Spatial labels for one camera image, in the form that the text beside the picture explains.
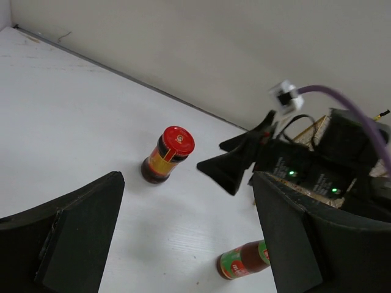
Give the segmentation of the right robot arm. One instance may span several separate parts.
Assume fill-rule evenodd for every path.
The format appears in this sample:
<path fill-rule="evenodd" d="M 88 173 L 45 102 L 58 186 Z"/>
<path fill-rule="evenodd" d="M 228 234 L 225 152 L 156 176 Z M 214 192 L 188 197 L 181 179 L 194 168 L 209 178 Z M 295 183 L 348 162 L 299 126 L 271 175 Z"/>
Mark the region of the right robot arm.
<path fill-rule="evenodd" d="M 228 194 L 235 195 L 252 168 L 289 188 L 351 213 L 390 213 L 387 178 L 371 174 L 380 156 L 360 123 L 347 110 L 331 109 L 326 129 L 313 121 L 309 142 L 277 130 L 269 111 L 254 129 L 220 143 L 223 154 L 197 164 Z"/>

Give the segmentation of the red lid chili sauce jar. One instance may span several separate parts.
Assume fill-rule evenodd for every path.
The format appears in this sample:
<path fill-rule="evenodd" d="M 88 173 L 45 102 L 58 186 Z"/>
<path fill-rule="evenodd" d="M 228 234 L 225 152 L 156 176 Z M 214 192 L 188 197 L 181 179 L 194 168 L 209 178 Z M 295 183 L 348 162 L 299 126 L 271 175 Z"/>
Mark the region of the red lid chili sauce jar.
<path fill-rule="evenodd" d="M 169 126 L 159 137 L 156 147 L 141 164 L 143 178 L 152 184 L 165 182 L 172 170 L 194 151 L 193 136 L 184 128 Z"/>

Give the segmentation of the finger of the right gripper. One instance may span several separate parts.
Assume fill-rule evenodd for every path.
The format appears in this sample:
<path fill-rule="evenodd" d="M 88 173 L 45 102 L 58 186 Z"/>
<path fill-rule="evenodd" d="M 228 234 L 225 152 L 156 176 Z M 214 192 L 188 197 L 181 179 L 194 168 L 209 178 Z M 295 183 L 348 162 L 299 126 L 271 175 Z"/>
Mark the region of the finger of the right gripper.
<path fill-rule="evenodd" d="M 275 110 L 270 110 L 263 121 L 255 128 L 240 134 L 231 139 L 225 140 L 219 144 L 219 148 L 223 151 L 230 152 L 240 146 L 246 139 L 252 135 L 263 134 L 273 123 L 274 117 L 276 116 Z"/>
<path fill-rule="evenodd" d="M 255 161 L 256 152 L 234 149 L 197 164 L 197 170 L 210 177 L 228 194 L 235 196 L 241 185 L 244 172 Z"/>

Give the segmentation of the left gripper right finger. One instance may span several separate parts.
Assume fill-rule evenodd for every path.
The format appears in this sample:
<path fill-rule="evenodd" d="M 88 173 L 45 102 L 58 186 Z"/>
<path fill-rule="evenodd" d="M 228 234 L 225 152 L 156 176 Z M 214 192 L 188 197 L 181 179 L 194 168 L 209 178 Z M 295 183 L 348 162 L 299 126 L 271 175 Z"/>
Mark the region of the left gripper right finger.
<path fill-rule="evenodd" d="M 252 184 L 278 292 L 389 292 L 390 223 L 303 195 L 256 172 Z"/>

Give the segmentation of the clear oil bottle gold spout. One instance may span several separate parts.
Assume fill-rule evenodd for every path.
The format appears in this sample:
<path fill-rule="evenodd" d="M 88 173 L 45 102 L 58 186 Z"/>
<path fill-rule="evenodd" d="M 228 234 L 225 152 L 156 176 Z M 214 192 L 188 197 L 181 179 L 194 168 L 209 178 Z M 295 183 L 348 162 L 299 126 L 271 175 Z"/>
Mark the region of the clear oil bottle gold spout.
<path fill-rule="evenodd" d="M 389 109 L 387 109 L 386 111 L 384 112 L 381 112 L 380 114 L 378 114 L 377 116 L 375 116 L 373 118 L 373 121 L 378 121 L 380 120 L 382 117 L 385 117 L 386 115 L 388 115 L 389 113 L 391 113 L 391 111 Z"/>

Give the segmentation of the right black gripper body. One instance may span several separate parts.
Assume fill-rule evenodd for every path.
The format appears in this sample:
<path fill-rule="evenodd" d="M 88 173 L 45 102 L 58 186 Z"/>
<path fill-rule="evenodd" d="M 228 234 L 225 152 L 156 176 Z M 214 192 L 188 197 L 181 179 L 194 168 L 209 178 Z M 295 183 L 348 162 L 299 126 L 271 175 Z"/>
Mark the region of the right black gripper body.
<path fill-rule="evenodd" d="M 312 152 L 305 145 L 273 139 L 275 128 L 265 122 L 254 128 L 263 137 L 252 171 L 269 173 L 291 183 L 303 183 L 309 174 Z"/>

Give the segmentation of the yellow cap sauce bottle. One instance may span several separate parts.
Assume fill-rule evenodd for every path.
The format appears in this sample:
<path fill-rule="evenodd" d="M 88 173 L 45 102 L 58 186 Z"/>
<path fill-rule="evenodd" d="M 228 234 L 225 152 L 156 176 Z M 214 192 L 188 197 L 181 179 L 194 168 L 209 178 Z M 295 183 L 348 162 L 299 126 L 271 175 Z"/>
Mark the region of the yellow cap sauce bottle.
<path fill-rule="evenodd" d="M 264 240 L 249 242 L 221 254 L 216 268 L 222 278 L 234 280 L 258 273 L 271 265 Z"/>

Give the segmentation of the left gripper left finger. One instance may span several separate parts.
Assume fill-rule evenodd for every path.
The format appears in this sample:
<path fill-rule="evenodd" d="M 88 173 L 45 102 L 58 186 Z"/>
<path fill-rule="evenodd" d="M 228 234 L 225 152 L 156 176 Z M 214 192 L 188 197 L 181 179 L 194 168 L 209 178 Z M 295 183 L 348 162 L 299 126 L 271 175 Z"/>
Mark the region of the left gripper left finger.
<path fill-rule="evenodd" d="M 98 292 L 125 189 L 121 172 L 1 219 L 1 292 Z"/>

